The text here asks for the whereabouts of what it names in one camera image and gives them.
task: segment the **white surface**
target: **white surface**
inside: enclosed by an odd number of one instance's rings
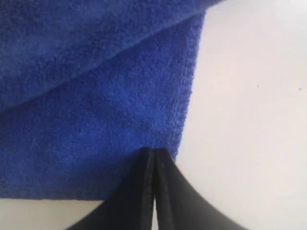
[[[208,11],[177,164],[251,230],[307,229],[307,1]],[[0,229],[62,230],[99,202],[0,200]]]

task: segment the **black object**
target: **black object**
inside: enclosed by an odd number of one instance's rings
[[[154,199],[159,230],[244,230],[185,180],[166,149],[142,149],[113,195],[67,230],[151,230]]]

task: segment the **folded towel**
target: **folded towel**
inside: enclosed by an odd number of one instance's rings
[[[216,0],[0,1],[0,197],[105,199],[177,154]]]

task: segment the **blue fabric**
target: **blue fabric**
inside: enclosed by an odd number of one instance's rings
[[[0,197],[105,199],[175,156],[213,2],[0,1]]]

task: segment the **black plastic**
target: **black plastic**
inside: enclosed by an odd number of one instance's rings
[[[156,199],[159,230],[244,230],[205,201],[166,149],[142,149],[113,195],[67,230],[151,230]]]

